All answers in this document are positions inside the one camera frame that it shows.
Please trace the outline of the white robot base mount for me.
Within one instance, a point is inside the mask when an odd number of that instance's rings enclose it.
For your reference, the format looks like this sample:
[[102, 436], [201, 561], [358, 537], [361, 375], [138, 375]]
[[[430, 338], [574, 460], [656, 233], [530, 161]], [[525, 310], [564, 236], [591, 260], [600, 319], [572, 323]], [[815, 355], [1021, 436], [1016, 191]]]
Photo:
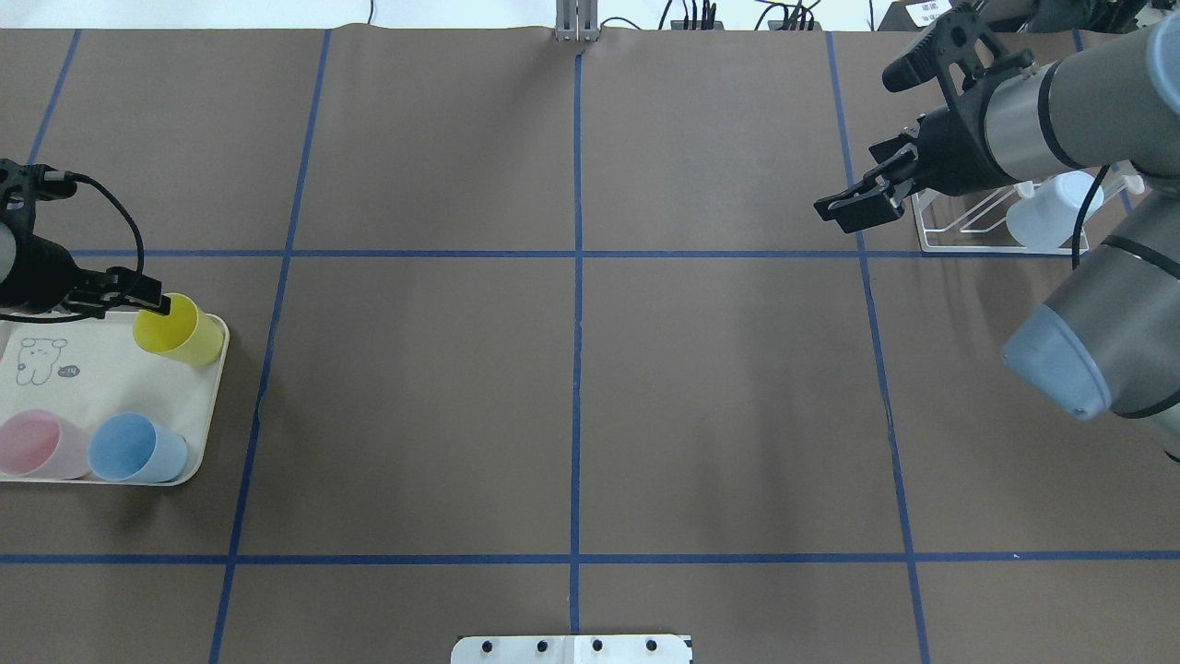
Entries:
[[485, 635], [463, 637], [451, 663], [691, 663], [687, 635]]

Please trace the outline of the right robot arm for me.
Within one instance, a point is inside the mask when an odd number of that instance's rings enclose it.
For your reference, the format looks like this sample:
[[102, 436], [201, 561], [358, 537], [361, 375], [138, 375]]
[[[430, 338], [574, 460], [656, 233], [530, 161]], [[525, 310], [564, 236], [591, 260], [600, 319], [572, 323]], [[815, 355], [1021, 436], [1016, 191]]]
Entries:
[[1041, 65], [971, 4], [940, 13], [881, 71], [944, 101], [868, 147], [874, 167], [815, 200], [843, 232], [902, 218], [924, 192], [1012, 188], [1007, 224], [1044, 230], [1071, 270], [1008, 340], [1008, 369], [1076, 420], [1139, 421], [1176, 459], [1176, 17]]

